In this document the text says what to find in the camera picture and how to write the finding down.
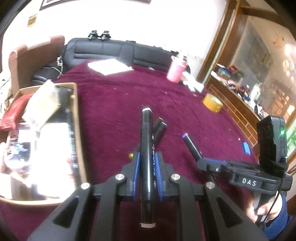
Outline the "right hand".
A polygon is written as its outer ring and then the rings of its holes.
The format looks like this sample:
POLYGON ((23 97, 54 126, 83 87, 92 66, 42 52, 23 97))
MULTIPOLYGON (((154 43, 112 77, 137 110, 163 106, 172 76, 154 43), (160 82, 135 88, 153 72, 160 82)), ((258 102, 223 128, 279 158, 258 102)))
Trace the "right hand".
POLYGON ((258 216, 266 216, 266 221, 269 222, 271 220, 274 220, 277 218, 282 210, 283 201, 281 197, 278 197, 273 202, 268 202, 260 206, 256 211, 254 210, 254 196, 252 192, 249 192, 245 198, 244 202, 244 211, 245 214, 249 217, 250 220, 252 220, 253 223, 255 223, 258 219, 258 216))

